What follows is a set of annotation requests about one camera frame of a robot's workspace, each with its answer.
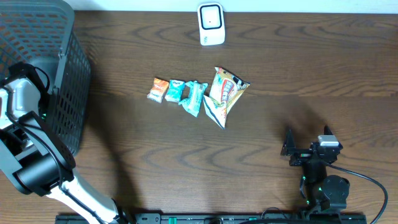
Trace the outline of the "large yellow snack bag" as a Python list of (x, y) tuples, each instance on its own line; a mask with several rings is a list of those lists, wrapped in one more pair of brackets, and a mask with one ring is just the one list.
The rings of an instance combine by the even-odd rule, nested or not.
[(225, 129), (228, 113), (250, 83), (222, 67), (215, 67), (215, 70), (209, 95), (203, 97), (203, 104), (206, 115), (221, 129)]

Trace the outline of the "dark grey plastic basket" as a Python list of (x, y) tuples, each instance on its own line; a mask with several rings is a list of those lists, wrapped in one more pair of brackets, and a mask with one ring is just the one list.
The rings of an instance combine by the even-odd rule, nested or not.
[(50, 82), (45, 121), (73, 155), (80, 149), (91, 68), (65, 1), (1, 1), (1, 79), (18, 62)]

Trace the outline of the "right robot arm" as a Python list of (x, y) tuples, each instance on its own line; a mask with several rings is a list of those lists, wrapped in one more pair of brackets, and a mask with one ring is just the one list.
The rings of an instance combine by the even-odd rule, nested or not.
[(289, 165), (302, 168), (300, 193), (307, 201), (307, 208), (300, 211), (303, 219), (321, 215), (336, 215), (347, 206), (350, 183), (338, 175), (328, 175), (326, 167), (337, 160), (342, 144), (324, 127), (318, 141), (308, 148), (298, 148), (290, 129), (286, 131), (281, 155), (289, 156)]

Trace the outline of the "teal candy packet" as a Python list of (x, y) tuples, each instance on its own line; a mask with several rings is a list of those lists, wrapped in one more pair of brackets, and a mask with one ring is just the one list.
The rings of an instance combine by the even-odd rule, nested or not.
[(185, 82), (181, 80), (171, 80), (165, 99), (170, 102), (179, 103), (185, 88)]

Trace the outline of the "white barcode scanner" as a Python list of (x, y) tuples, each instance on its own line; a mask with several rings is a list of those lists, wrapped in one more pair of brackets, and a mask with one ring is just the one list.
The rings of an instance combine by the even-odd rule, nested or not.
[(200, 43), (203, 46), (223, 44), (226, 37), (223, 7), (217, 2), (198, 6)]

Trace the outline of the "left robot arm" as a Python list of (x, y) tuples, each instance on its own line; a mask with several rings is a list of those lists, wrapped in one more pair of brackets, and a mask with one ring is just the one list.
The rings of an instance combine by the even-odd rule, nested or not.
[(73, 154), (45, 123), (50, 81), (42, 74), (18, 62), (1, 80), (1, 171), (22, 194), (62, 202), (88, 223), (134, 223), (78, 173)]

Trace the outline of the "light green snack packet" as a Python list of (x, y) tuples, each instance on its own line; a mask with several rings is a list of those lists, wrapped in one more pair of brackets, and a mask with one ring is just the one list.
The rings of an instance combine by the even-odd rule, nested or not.
[(188, 97), (182, 99), (178, 104), (181, 105), (186, 112), (197, 118), (200, 112), (203, 95), (208, 87), (208, 84), (198, 83), (197, 81), (189, 81), (186, 83), (186, 86), (190, 88)]

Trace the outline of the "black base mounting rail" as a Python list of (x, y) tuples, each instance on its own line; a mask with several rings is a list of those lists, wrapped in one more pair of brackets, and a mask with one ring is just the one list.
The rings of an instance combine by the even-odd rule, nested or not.
[(265, 213), (260, 214), (200, 214), (179, 215), (159, 213), (138, 213), (132, 218), (135, 224), (239, 224), (239, 223), (366, 223), (364, 215), (312, 215), (301, 218), (294, 214)]

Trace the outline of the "orange candy packet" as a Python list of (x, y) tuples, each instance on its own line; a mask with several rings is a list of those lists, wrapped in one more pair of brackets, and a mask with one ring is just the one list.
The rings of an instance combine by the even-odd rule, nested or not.
[(147, 98), (156, 101), (158, 103), (161, 103), (168, 88), (169, 88), (168, 81), (161, 80), (159, 78), (154, 78), (153, 86), (150, 89)]

